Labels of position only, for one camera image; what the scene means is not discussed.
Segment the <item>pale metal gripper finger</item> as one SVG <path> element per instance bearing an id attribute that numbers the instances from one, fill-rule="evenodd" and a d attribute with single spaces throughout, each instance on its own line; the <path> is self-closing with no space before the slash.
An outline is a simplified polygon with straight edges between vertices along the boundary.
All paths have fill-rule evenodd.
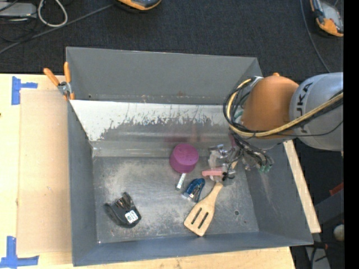
<path id="1" fill-rule="evenodd" d="M 222 181 L 233 179 L 236 175 L 236 163 L 222 165 Z"/>
<path id="2" fill-rule="evenodd" d="M 228 151 L 224 149 L 223 145 L 209 147 L 208 164 L 210 169 L 217 167 L 227 168 Z"/>

